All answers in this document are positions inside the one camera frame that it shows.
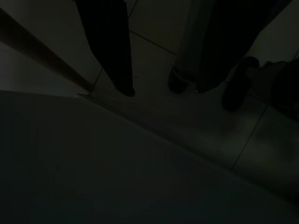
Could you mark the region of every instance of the tiled floor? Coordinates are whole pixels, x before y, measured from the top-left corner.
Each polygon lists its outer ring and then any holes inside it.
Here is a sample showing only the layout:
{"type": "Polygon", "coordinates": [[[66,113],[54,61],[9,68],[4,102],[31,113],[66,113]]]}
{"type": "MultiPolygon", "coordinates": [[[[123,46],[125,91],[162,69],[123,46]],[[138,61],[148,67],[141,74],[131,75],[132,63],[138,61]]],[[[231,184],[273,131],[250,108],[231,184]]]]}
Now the tiled floor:
{"type": "MultiPolygon", "coordinates": [[[[268,187],[296,187],[299,130],[293,122],[250,95],[238,112],[224,111],[225,83],[202,95],[195,94],[192,85],[180,95],[168,90],[190,0],[131,0],[129,10],[135,3],[129,26],[136,97],[117,92],[105,72],[93,96],[173,142],[268,187]]],[[[296,8],[299,0],[261,33],[249,55],[262,63],[292,60],[299,48],[296,8]]]]}

